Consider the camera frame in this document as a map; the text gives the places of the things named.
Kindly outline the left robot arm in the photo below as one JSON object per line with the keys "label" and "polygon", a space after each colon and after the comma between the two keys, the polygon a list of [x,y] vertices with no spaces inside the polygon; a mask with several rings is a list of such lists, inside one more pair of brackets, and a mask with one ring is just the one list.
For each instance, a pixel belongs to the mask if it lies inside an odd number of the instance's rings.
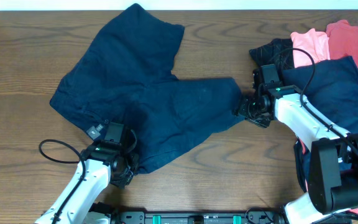
{"label": "left robot arm", "polygon": [[96,141],[84,151],[55,139],[46,139],[39,144],[39,152],[45,158],[64,163],[47,156],[42,146],[57,143],[71,149],[79,158],[74,176],[54,204],[36,223],[119,223],[115,211],[109,205],[95,200],[110,184],[123,189],[137,173],[139,156],[133,152],[136,143]]}

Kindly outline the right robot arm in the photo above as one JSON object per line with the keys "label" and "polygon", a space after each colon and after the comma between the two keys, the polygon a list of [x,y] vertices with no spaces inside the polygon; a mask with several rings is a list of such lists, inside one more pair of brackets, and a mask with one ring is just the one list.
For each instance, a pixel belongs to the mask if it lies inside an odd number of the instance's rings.
{"label": "right robot arm", "polygon": [[261,128],[277,120],[310,152],[308,191],[285,205],[285,223],[358,220],[358,133],[330,121],[294,85],[244,95],[234,114]]}

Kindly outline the navy blue shorts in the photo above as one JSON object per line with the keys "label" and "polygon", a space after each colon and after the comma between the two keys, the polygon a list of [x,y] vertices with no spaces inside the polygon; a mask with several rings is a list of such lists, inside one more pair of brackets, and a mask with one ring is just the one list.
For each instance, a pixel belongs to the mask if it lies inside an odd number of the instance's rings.
{"label": "navy blue shorts", "polygon": [[109,123],[126,125],[137,136],[139,172],[165,166],[241,121],[234,79],[172,73],[184,31],[133,4],[98,32],[50,106],[95,140]]}

